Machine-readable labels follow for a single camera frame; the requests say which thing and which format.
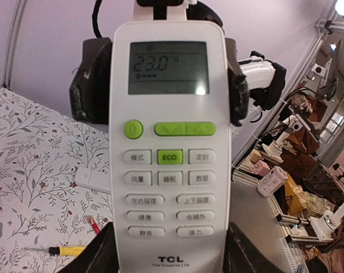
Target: table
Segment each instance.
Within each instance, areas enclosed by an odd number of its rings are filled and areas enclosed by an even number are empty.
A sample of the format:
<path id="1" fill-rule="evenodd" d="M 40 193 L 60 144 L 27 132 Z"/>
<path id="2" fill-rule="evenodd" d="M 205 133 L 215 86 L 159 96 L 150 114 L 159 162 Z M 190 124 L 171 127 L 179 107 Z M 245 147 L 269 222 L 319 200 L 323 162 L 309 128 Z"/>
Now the table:
<path id="1" fill-rule="evenodd" d="M 77 167 L 108 173 L 108 150 L 107 134 L 0 90 L 0 272 L 57 272 L 73 258 L 24 248 L 86 246 L 90 216 L 100 227 L 113 220 L 110 195 L 73 181 Z"/>
<path id="2" fill-rule="evenodd" d="M 280 243 L 281 228 L 267 201 L 255 187 L 232 184 L 230 221 L 234 221 L 259 251 L 283 272 L 291 272 Z"/>

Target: screwdriver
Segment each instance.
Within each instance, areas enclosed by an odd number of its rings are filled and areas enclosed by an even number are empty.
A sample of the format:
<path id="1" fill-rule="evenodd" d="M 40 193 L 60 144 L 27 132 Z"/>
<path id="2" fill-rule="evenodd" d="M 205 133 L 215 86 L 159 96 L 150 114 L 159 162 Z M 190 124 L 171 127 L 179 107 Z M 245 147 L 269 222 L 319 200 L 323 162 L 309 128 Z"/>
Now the screwdriver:
<path id="1" fill-rule="evenodd" d="M 48 249 L 31 249 L 25 248 L 25 250 L 30 251 L 43 251 L 49 253 L 51 256 L 60 255 L 60 256 L 78 256 L 82 251 L 85 250 L 85 246 L 74 246 L 74 247 L 50 247 Z"/>

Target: tcl logo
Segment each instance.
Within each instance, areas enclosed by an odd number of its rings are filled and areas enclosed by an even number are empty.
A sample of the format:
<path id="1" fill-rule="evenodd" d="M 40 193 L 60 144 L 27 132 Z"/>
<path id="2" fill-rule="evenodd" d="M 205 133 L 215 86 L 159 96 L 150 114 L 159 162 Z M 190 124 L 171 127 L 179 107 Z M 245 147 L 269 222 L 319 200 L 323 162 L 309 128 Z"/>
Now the tcl logo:
<path id="1" fill-rule="evenodd" d="M 180 257 L 158 257 L 158 259 L 160 260 L 161 263 L 164 263 L 165 261 L 167 261 L 168 263 L 182 263 L 183 260 L 180 259 Z"/>

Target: floral tablecloth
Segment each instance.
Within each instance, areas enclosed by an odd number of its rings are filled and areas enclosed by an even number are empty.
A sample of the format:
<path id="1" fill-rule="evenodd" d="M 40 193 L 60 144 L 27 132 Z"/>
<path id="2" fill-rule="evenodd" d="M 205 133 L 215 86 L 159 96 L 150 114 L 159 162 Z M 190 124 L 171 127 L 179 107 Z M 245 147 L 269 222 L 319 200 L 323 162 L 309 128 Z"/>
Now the floral tablecloth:
<path id="1" fill-rule="evenodd" d="M 72 257 L 26 247 L 86 246 L 112 221 L 110 195 L 78 187 L 77 167 L 108 173 L 108 135 L 0 90 L 0 272 L 57 272 Z M 8 204 L 19 201 L 27 219 Z"/>

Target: cardboard box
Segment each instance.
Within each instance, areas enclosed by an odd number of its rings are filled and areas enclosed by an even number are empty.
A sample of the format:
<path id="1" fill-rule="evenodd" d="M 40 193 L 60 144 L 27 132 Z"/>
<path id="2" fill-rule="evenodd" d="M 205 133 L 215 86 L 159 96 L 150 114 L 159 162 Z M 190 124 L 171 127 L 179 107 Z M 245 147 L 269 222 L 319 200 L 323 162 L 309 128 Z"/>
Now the cardboard box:
<path id="1" fill-rule="evenodd" d="M 252 171 L 256 175 L 265 176 L 269 173 L 270 167 L 266 162 L 260 160 L 254 166 L 252 166 Z"/>
<path id="2" fill-rule="evenodd" d="M 309 177 L 310 173 L 316 169 L 318 163 L 309 155 L 294 155 L 288 151 L 283 151 L 280 155 L 283 159 L 281 168 L 289 172 L 295 179 L 303 179 Z"/>
<path id="3" fill-rule="evenodd" d="M 287 173 L 279 166 L 275 166 L 258 182 L 256 187 L 262 196 L 267 197 L 279 189 L 287 180 Z"/>
<path id="4" fill-rule="evenodd" d="M 256 164 L 260 159 L 262 159 L 262 155 L 259 153 L 259 151 L 254 149 L 250 153 L 249 159 L 253 164 Z"/>

